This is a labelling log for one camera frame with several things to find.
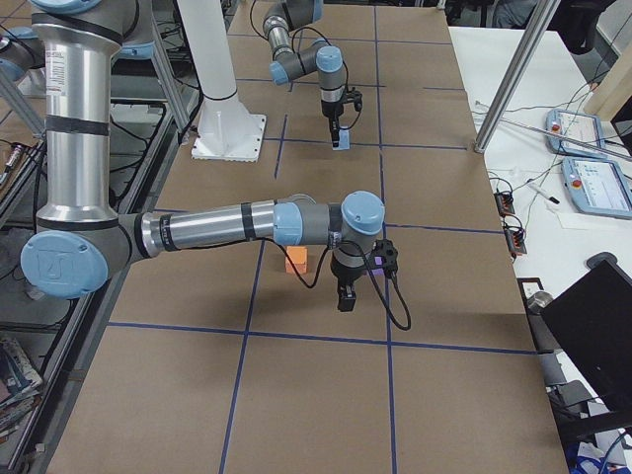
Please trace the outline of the blue foam block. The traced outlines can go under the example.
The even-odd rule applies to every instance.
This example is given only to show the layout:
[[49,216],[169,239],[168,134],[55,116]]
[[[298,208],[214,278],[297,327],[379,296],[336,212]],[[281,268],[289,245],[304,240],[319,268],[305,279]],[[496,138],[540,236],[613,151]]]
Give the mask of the blue foam block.
[[350,132],[346,129],[341,129],[339,131],[339,140],[336,143],[332,144],[332,149],[334,151],[344,151],[349,150],[350,148]]

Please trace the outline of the purple foam block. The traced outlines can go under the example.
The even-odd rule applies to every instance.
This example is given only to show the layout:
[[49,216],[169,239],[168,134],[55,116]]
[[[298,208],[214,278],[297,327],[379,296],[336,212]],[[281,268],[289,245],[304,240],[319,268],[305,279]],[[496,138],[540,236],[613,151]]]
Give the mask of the purple foam block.
[[367,272],[371,273],[374,276],[384,276],[384,262],[383,258],[380,256],[370,256],[368,259],[369,266],[367,267]]

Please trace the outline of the orange foam block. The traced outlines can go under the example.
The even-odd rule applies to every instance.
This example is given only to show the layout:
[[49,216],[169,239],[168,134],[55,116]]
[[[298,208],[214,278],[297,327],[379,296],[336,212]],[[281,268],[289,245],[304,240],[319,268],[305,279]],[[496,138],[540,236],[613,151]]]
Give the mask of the orange foam block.
[[308,249],[304,246],[286,246],[285,271],[305,275],[308,272]]

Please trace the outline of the lower orange connector box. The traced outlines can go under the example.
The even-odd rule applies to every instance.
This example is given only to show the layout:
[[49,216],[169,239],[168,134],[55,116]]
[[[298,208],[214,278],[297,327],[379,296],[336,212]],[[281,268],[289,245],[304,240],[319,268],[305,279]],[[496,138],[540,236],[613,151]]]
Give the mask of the lower orange connector box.
[[504,234],[508,245],[508,250],[513,258],[527,254],[525,246],[525,232],[519,226],[505,226]]

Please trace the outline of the orange connector box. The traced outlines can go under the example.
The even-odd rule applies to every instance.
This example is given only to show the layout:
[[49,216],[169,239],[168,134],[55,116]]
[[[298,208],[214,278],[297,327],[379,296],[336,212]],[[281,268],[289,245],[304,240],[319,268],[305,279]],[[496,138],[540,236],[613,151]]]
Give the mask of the orange connector box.
[[514,215],[514,196],[511,191],[496,192],[494,198],[499,216]]
[[519,226],[505,226],[504,234],[508,245],[508,250],[513,258],[527,254],[525,246],[525,232]]

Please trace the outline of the upper orange connector box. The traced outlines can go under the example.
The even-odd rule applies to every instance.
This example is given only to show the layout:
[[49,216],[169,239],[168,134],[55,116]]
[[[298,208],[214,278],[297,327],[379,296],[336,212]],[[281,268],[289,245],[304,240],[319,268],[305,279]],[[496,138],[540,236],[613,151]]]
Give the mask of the upper orange connector box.
[[499,216],[514,215],[514,196],[511,191],[496,192],[494,198]]

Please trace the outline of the white side table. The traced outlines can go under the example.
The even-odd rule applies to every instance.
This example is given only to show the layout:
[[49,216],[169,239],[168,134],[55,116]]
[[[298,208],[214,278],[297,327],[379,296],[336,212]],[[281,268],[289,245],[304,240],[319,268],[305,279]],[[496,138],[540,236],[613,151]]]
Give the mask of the white side table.
[[[464,89],[478,131],[484,106],[491,106],[523,31],[449,27]],[[504,118],[540,129],[554,106],[574,112],[587,102],[590,86],[555,32],[546,32],[533,54]],[[559,296],[589,269],[586,260],[610,252],[631,276],[631,220],[578,213],[564,186],[560,165],[537,179],[540,188],[560,201],[538,194],[529,179],[562,160],[555,158],[545,136],[502,121],[485,150],[493,175],[512,184],[514,210],[526,228],[527,255],[513,263],[517,277],[538,277],[543,289]]]

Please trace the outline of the black marker pen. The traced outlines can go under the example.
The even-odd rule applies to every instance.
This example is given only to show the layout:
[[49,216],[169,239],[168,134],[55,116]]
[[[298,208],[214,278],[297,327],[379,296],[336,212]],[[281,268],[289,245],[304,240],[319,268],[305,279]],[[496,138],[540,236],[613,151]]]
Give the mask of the black marker pen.
[[541,186],[539,186],[537,183],[535,182],[529,182],[527,184],[532,190],[534,190],[539,196],[544,197],[546,200],[554,203],[554,204],[559,204],[560,201],[554,197],[551,193],[549,193],[548,191],[544,190]]

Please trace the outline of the black monitor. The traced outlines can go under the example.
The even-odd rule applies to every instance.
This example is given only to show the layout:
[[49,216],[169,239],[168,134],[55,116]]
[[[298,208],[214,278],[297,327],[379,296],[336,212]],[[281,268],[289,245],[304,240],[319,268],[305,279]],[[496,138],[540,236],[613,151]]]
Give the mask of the black monitor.
[[608,409],[629,409],[631,277],[602,261],[549,303],[541,316]]

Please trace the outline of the upper teach pendant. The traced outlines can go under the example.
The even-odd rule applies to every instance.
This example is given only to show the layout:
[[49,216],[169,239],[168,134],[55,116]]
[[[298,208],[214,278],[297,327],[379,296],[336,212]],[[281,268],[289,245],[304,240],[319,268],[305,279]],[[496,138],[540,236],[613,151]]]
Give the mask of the upper teach pendant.
[[566,156],[584,156],[605,159],[606,154],[596,148],[604,148],[604,135],[598,116],[562,109],[553,109],[546,116],[546,127],[556,137],[548,136],[548,146],[553,153]]

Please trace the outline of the teach pendant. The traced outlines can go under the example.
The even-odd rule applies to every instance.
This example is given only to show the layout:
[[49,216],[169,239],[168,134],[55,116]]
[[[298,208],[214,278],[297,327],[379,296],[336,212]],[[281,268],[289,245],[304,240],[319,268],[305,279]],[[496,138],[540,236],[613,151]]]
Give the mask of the teach pendant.
[[553,109],[546,116],[546,127],[556,137],[548,136],[548,146],[553,153],[566,156],[584,156],[605,159],[606,154],[596,148],[604,148],[604,135],[598,116],[562,109]]
[[561,170],[566,190],[579,212],[631,219],[631,190],[616,162],[567,156]]

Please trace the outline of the lower teach pendant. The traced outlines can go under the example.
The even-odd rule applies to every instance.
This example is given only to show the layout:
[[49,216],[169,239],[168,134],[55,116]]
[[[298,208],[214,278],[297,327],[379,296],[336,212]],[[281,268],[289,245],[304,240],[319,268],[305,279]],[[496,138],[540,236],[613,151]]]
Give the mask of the lower teach pendant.
[[616,162],[567,156],[561,170],[566,190],[579,212],[631,219],[631,190]]

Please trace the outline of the stack of magazines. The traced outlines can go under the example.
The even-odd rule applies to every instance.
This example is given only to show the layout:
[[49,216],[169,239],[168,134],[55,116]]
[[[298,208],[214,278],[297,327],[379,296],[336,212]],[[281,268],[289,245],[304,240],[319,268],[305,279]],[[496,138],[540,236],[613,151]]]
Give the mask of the stack of magazines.
[[1,334],[1,431],[16,425],[40,400],[43,384],[19,341]]

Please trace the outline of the white pedestal column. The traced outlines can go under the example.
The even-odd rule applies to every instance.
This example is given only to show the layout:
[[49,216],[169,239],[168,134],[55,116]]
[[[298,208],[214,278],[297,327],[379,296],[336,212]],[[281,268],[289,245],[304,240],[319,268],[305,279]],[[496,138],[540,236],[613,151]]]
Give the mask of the white pedestal column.
[[177,5],[203,98],[193,157],[257,161],[267,118],[251,114],[240,101],[221,3],[181,0]]

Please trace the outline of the aluminium frame post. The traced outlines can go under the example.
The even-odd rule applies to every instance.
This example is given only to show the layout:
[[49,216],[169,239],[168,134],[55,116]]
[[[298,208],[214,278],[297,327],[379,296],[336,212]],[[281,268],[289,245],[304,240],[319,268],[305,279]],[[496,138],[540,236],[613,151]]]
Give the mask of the aluminium frame post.
[[539,1],[522,34],[498,91],[486,112],[474,141],[474,151],[484,153],[511,98],[560,4],[560,0]]

